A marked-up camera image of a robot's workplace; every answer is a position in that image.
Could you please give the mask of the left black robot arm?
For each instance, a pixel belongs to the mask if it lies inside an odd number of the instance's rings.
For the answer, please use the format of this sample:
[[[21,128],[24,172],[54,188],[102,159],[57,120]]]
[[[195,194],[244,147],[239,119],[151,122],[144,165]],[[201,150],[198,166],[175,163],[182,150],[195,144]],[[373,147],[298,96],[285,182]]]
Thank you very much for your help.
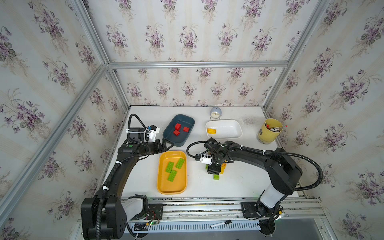
[[[157,139],[160,129],[154,125],[142,124],[132,128],[131,114],[128,118],[127,139],[118,148],[113,168],[98,191],[81,204],[83,237],[86,240],[119,239],[124,235],[128,221],[145,220],[158,224],[162,219],[163,206],[154,209],[144,195],[129,197],[129,203],[122,204],[122,194],[130,173],[138,161],[149,156],[162,154],[171,149],[166,139]]]

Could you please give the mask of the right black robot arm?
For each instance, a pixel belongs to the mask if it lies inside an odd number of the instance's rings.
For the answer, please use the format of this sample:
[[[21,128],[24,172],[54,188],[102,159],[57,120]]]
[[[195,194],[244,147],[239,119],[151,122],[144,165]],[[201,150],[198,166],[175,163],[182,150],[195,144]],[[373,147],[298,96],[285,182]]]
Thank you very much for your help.
[[[210,174],[218,174],[223,164],[232,164],[234,162],[242,162],[266,171],[270,184],[261,193],[255,204],[260,216],[266,216],[267,212],[278,209],[282,200],[292,195],[293,192],[314,189],[324,179],[324,171],[314,160],[304,155],[286,152],[282,148],[260,150],[233,141],[220,143],[214,138],[210,138],[207,141],[191,143],[187,146],[186,153],[197,162],[208,165],[207,172]],[[294,158],[302,159],[315,167],[318,176],[314,183],[304,187],[297,187],[303,175],[303,170],[295,162]]]

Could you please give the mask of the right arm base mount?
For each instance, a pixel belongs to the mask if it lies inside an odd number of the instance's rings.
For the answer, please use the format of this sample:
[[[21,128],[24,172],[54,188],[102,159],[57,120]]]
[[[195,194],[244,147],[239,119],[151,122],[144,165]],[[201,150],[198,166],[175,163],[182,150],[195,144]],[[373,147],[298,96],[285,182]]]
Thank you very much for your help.
[[[246,219],[257,220],[263,215],[259,212],[257,202],[241,202],[243,217]]]

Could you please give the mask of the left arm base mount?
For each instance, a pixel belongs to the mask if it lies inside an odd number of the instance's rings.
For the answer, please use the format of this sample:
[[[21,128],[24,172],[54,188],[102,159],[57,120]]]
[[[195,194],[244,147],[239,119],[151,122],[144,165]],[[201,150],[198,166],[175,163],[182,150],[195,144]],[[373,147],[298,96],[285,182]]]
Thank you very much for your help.
[[[149,204],[143,213],[139,213],[131,218],[131,221],[150,221],[162,220],[163,218],[163,204]]]

